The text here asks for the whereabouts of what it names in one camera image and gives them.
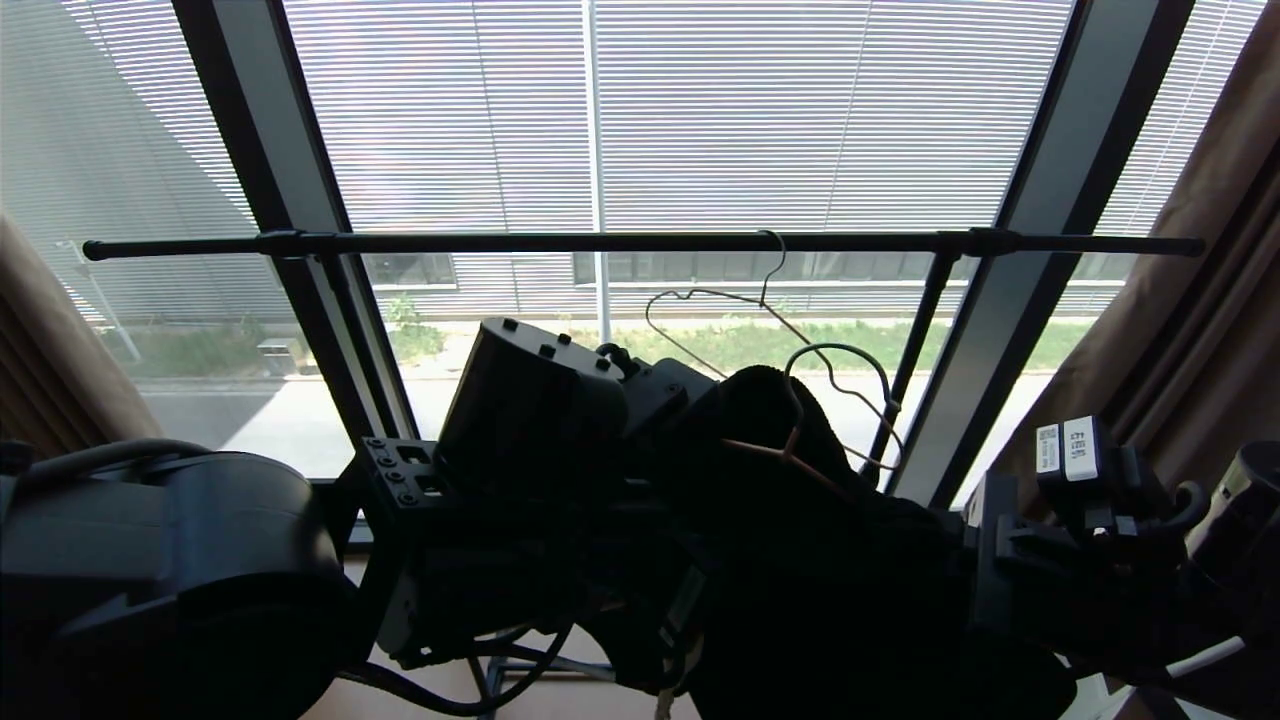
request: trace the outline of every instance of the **curtain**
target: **curtain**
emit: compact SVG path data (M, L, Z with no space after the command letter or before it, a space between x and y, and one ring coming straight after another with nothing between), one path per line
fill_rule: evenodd
M51 457L163 434L63 284L4 215L0 300L0 437Z
M1098 415L1161 480L1212 486L1239 446L1280 437L1280 5L1236 61L1153 236L1204 255L1140 258L1129 282L1023 419L995 469L1047 512L1034 430Z

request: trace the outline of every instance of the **wire hanger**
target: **wire hanger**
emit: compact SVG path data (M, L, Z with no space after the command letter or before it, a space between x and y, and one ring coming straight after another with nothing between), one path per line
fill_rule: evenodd
M787 360L786 369L783 372L783 374L786 375L786 392L787 392L787 396L790 397L790 400L792 402L792 406L796 409L796 424L792 427L791 434L788 436L786 445L782 448L771 448L771 447L756 446L756 445L745 443L745 442L733 441L733 439L724 439L723 442L726 445L728 445L728 446L732 446L732 447L736 447L736 448L740 448L740 450L746 450L746 451L750 451L750 452L758 452L758 454L763 454L763 455L769 455L769 456L773 456L773 457L778 457L781 461L788 462L788 464L799 468L805 474L808 474L808 475L813 477L814 479L817 479L818 482L820 482L823 486L827 486L829 489L832 489L833 492L836 492L837 495L840 495L846 501L851 501L851 497L849 496L847 492L845 492L845 489L841 486L838 486L837 483L832 482L829 478L827 478L826 475L823 475L822 473L819 473L818 470L815 470L813 466L808 465L806 462L804 462L803 460L800 460L800 459L797 459L797 457L795 457L792 455L792 450L795 447L795 441L800 436L800 425L801 425L801 423L804 420L804 409L800 405L799 397L796 397L796 395L795 395L795 388L791 386L791 369L795 365L795 361L799 360L800 356L803 356L803 355L805 355L808 352L814 352L815 355L818 355L818 357L819 357L819 360L822 360L823 365L827 366L827 380L831 383L831 387L836 392L840 392L840 393L844 393L844 395L851 395L851 396L859 398L872 413L874 413L876 416L879 418L881 425L883 425L883 427L886 427L888 429L890 436L893 438L893 442L899 447L899 456L901 457L901 455L904 454L904 450L902 450L902 438L897 434L897 430L893 429L893 424L890 423L888 419L884 416L884 413L887 411L887 409L890 409L890 407L899 409L900 406L892 398L892 393L890 392L890 386L888 386L888 375L884 372L884 368L876 360L876 357L870 352L867 352L865 350L863 350L860 347L856 347L856 346L852 346L852 345L838 343L838 342L820 342L820 343L814 343L803 332L800 332L799 328L796 328L790 322L787 322L786 318L783 318L781 314L778 314L778 311L774 310L765 301L765 297L768 296L768 291L769 291L769 279L773 278L773 275L777 274L782 269L782 266L786 264L786 261L787 261L787 246L786 246L786 242L782 240L782 236L778 234L777 232L774 232L774 231L767 231L767 229L765 231L760 231L760 232L767 233L767 234L769 234L771 237L773 237L774 240L778 241L778 246L780 246L780 249L782 251L782 255L778 259L777 266L774 266L772 270L769 270L768 274L764 275L764 282L760 286L760 296L758 299L746 297L746 296L736 295L736 293L732 293L732 292L724 292L724 291L718 291L718 290L708 290L708 288L699 288L699 287L690 288L689 291L686 291L684 293L677 292L675 290L667 290L667 291L659 292L658 295L654 295L653 297L649 299L649 302L645 304L645 309L644 309L645 323L655 333L658 333L659 336L662 336L663 340L666 340L667 342L675 345L681 351L684 351L686 355L689 355L690 357L692 357L695 361L698 361L699 364L704 365L705 368L708 368L709 370L712 370L713 373L716 373L717 375L719 375L721 379L726 379L728 375L723 370L721 370L719 368L717 368L716 365L712 365L710 363L708 363L707 360L704 360L703 357L700 357L698 354L695 354L687 346L685 346L684 343L681 343L676 338L671 337L671 334L668 334L666 331L663 331L662 328L659 328L657 324L654 324L653 315L652 315L652 310L653 310L654 302L657 302L658 300L660 300L663 297L675 297L676 300L689 300L694 295L709 295L709 296L714 296L714 297L727 297L730 300L736 300L736 301L740 301L740 302L748 302L748 304L755 305L755 306L765 310L767 313L769 313L769 315L772 315L776 320L778 320L782 324L782 327L785 327L787 331L791 332L791 334L796 336L801 342L804 342L804 347L801 347L800 350L797 350ZM884 407L886 407L884 411L879 410L876 406L876 404L873 404L861 392L841 387L840 383L836 382L836 369L831 364L831 361L827 359L827 356L822 354L822 350L824 350L824 348L826 350L844 350L844 351L847 351L847 352L852 352L854 355L858 355L859 357L867 360L872 365L872 368L876 370L876 373L877 373L877 375L879 377L879 380L881 380L881 389L882 389L882 393L883 393ZM879 469L883 469L883 470L890 470L890 471L892 471L892 470L895 470L897 468L896 464L895 465L887 465L882 460L879 460L877 457L870 457L869 455L859 452L859 451L849 447L847 445L841 443L841 447L844 447L846 452L849 452L849 454L851 454L851 455L854 455L856 457L860 457L864 462L867 462L869 465L873 465L876 468L879 468Z

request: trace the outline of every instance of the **concrete ground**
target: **concrete ground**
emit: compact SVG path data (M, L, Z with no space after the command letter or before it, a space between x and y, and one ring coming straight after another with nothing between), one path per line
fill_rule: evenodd
M864 393L879 405L879 383L869 374L840 375L841 386ZM1028 374L1018 380L996 420L988 442L978 455L957 501L972 492L1023 415L1048 383L1047 374ZM820 375L805 383L822 402L836 433L849 447L867 448L878 419L854 397L833 391ZM899 418L905 436L919 405L928 375L918 374L910 386ZM406 382L410 404L422 437L436 437L449 410L457 378ZM161 427L172 437L223 450L257 452L284 461L307 477L337 477L352 457L329 389L319 379L252 382L236 384L177 383L142 384L143 397ZM886 461L897 452L890 445Z

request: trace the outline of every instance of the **utility box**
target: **utility box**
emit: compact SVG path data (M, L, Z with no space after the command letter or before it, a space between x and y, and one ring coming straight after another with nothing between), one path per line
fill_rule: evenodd
M262 355L266 372L275 378L294 375L302 359L302 346L297 338L269 337L257 343L257 351Z

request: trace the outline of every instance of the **sticker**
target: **sticker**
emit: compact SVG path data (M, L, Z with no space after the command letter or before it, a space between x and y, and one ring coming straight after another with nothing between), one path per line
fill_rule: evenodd
M1044 425L1036 430L1036 474L1056 473L1060 466L1057 425Z
M1062 465L1069 482L1092 480L1098 477L1097 438L1093 437L1093 416L1085 415L1062 423Z

